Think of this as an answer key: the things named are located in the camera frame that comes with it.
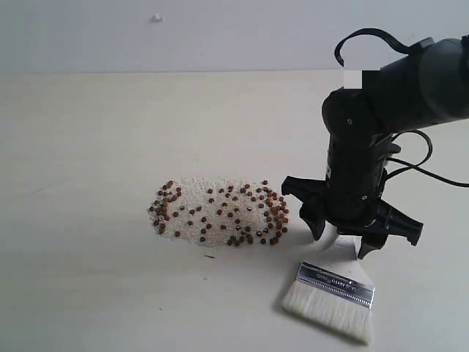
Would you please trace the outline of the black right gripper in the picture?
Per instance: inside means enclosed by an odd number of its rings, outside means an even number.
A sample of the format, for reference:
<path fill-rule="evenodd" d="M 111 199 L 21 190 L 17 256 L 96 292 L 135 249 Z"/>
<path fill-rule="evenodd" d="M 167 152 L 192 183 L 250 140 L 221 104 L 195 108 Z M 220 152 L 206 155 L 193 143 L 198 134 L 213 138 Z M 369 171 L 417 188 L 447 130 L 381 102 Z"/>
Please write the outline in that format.
<path fill-rule="evenodd" d="M 390 134 L 373 136 L 365 144 L 331 136 L 325 179 L 288 176 L 281 193 L 301 201 L 300 218 L 315 241 L 322 237 L 326 224 L 343 235 L 360 236 L 359 260 L 381 250 L 389 235 L 416 245 L 423 224 L 381 198 L 387 179 L 385 160 L 394 151 Z"/>

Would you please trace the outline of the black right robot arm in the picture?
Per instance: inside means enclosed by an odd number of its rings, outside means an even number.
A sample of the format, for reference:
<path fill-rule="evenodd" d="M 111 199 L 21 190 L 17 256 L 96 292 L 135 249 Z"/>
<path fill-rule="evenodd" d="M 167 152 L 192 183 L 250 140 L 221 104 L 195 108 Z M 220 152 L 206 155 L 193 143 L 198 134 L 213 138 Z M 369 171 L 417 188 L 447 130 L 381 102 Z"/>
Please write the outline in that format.
<path fill-rule="evenodd" d="M 301 201 L 300 218 L 315 240 L 327 224 L 341 235 L 361 238 L 359 257 L 381 249 L 389 235 L 416 245 L 423 225 L 382 198 L 391 174 L 389 157 L 399 152 L 394 137 L 468 118 L 468 38 L 427 38 L 402 45 L 376 29 L 402 58 L 365 71 L 359 89 L 332 91 L 322 104 L 329 133 L 323 180 L 287 177 L 285 195 Z"/>

